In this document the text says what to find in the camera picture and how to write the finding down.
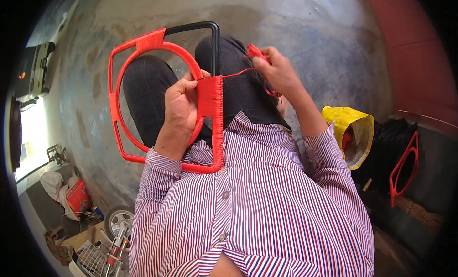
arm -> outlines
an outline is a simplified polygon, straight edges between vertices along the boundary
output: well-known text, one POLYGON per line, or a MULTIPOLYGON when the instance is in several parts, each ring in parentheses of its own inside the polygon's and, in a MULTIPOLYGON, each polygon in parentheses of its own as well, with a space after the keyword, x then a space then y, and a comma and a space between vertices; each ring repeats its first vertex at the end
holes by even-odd
POLYGON ((165 121, 147 156, 132 225, 129 271, 136 272, 143 242, 169 188, 181 177, 181 159, 196 126, 197 81, 190 73, 165 91, 165 121))
POLYGON ((261 49, 268 62, 255 57, 253 63, 272 87, 282 93, 296 110, 301 126, 306 157, 311 164, 310 178, 323 188, 340 207, 359 239, 366 257, 373 263, 372 227, 364 204, 358 196, 350 170, 330 126, 289 63, 274 47, 261 49))

shirt button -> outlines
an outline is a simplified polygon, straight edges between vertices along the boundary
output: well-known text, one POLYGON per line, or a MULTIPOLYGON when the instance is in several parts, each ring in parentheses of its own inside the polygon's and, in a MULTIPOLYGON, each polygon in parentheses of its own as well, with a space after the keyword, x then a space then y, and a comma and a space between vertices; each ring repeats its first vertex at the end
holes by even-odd
POLYGON ((223 233, 223 234, 221 234, 221 235, 219 236, 219 240, 220 240, 221 242, 223 242, 223 241, 226 239, 227 236, 228 236, 228 235, 227 235, 226 233, 223 233))
POLYGON ((229 192, 228 191, 225 191, 223 193, 223 200, 227 200, 229 198, 229 192))

broom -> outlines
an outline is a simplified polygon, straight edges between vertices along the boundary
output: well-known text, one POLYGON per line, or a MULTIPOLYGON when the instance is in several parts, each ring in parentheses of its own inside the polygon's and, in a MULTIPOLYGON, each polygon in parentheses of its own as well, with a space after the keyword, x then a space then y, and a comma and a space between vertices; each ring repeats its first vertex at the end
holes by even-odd
POLYGON ((433 234, 437 234, 443 222, 442 215, 427 212, 424 207, 403 196, 398 198, 398 203, 396 205, 409 215, 415 217, 421 224, 429 228, 433 234))

wire basket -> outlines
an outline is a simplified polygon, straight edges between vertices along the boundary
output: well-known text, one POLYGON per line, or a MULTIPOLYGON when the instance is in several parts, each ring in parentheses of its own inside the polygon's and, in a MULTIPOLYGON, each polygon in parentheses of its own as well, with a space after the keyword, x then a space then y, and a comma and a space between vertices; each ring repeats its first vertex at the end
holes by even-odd
POLYGON ((83 269, 92 277, 101 277, 105 265, 107 264, 108 255, 89 240, 87 240, 77 251, 78 260, 81 262, 83 269))

concrete floor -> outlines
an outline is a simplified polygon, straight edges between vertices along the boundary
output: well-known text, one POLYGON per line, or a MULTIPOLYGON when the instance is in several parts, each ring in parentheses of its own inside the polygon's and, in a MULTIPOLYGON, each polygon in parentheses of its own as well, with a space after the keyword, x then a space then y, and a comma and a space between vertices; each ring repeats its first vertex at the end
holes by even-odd
MULTIPOLYGON (((79 0, 60 44, 59 97, 64 146, 81 171, 96 205, 134 205, 143 165, 118 153, 111 125, 107 68, 111 50, 152 30, 196 21, 217 22, 243 43, 273 45, 289 57, 318 108, 350 106, 391 114, 391 88, 383 39, 364 0, 79 0)), ((191 54, 209 31, 167 37, 191 54)), ((180 77, 186 65, 155 51, 180 77)), ((115 57, 114 81, 131 54, 115 57)), ((125 121, 135 125, 121 94, 125 121)), ((287 122, 301 134, 290 107, 287 122)), ((144 155, 121 134, 127 153, 144 155)))

